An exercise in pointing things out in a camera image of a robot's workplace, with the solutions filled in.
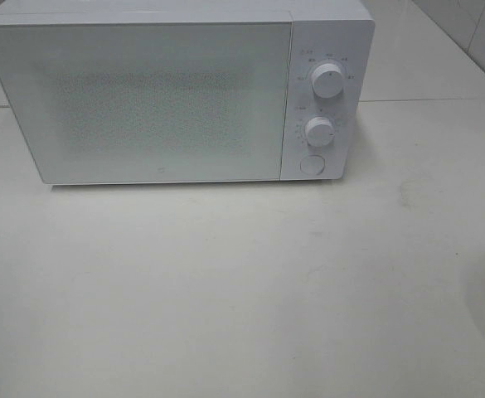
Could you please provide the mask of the round white door button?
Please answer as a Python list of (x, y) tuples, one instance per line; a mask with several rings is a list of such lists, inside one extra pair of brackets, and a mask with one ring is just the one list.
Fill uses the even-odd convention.
[(309, 176), (320, 175), (325, 168), (325, 159), (318, 155), (309, 155), (300, 162), (300, 170)]

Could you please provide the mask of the white microwave knob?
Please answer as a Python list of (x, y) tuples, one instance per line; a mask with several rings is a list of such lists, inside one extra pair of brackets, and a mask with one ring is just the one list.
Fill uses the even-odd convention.
[(332, 121), (325, 117), (310, 119), (304, 127), (304, 135), (309, 146), (322, 148), (328, 146), (335, 137)]
[(313, 69), (309, 77), (313, 92), (319, 98), (331, 99), (343, 91), (345, 71), (336, 61), (321, 63)]

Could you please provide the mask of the white microwave door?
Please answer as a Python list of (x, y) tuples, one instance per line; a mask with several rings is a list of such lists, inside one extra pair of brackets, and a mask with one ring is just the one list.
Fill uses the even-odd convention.
[(274, 180), (291, 26), (0, 27), (0, 82), (43, 182)]

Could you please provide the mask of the white microwave oven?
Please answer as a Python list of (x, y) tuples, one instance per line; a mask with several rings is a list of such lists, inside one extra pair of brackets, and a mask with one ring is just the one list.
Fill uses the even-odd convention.
[[(375, 23), (361, 2), (6, 1), (0, 5), (0, 27), (257, 23), (291, 26), (279, 177), (224, 182), (340, 178), (355, 128), (375, 30)], [(314, 94), (309, 76), (316, 66), (328, 60), (343, 67), (344, 88), (339, 95), (322, 99)], [(316, 117), (330, 119), (335, 128), (333, 141), (322, 148), (309, 146), (304, 135), (305, 124)], [(309, 155), (325, 159), (320, 175), (301, 172), (300, 162)]]

